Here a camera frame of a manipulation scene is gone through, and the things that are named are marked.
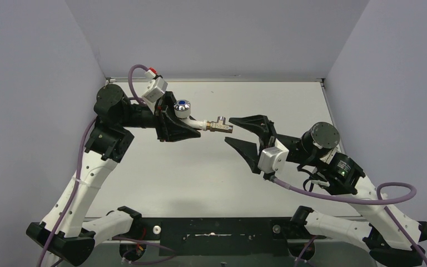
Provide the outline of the white faucet with chrome knob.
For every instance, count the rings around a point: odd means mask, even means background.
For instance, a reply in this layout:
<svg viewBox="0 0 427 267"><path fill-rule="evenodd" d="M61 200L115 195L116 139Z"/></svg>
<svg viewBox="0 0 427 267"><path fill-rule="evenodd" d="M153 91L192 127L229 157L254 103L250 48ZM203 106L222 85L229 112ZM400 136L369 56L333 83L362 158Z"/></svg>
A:
<svg viewBox="0 0 427 267"><path fill-rule="evenodd" d="M191 103L188 100L178 100L175 102L174 112L176 117L181 120L186 125L197 129L206 131L207 130L207 121L199 121L191 117Z"/></svg>

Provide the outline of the metal tee pipe fitting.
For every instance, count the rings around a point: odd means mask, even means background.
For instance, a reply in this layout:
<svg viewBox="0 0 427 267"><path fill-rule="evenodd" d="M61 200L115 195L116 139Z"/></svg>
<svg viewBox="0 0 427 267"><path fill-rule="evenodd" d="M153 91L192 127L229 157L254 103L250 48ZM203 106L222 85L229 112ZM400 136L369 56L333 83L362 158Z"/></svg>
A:
<svg viewBox="0 0 427 267"><path fill-rule="evenodd" d="M225 117L219 116L216 121L206 122L206 130L231 134L233 132L233 126L226 123Z"/></svg>

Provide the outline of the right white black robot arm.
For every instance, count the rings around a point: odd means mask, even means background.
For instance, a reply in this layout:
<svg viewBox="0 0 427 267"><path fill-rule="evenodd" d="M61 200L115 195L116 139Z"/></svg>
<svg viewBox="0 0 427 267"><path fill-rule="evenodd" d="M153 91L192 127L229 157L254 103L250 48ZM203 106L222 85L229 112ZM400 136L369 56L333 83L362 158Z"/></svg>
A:
<svg viewBox="0 0 427 267"><path fill-rule="evenodd" d="M427 240L427 222L401 212L397 204L416 194L409 184L407 195L388 199L382 193L387 184L375 186L350 156L338 151L338 130L330 123L318 122L301 137L276 132L264 115L234 117L230 122L255 134L258 143L225 138L246 161L254 174L284 189L322 200L349 204L362 217L354 221L323 214L307 206L297 208L291 219L291 232L300 238L307 234L351 244L367 252L383 266L421 266L427 257L421 242ZM295 163L307 181L325 191L317 194L280 180L277 173L287 162Z"/></svg>

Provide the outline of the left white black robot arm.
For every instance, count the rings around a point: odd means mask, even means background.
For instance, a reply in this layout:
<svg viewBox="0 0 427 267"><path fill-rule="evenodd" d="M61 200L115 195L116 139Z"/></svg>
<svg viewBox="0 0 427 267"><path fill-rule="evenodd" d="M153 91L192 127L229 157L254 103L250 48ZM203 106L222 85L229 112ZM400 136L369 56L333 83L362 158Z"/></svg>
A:
<svg viewBox="0 0 427 267"><path fill-rule="evenodd" d="M108 215L85 221L88 209L110 173L122 161L134 136L130 128L154 128L160 141L199 138L210 123L191 117L190 103L170 91L149 93L150 106L132 103L115 84L96 97L96 118L86 128L77 168L52 210L27 228L27 235L44 251L73 266L84 263L93 249L114 236L134 238L141 233L141 214L122 206Z"/></svg>

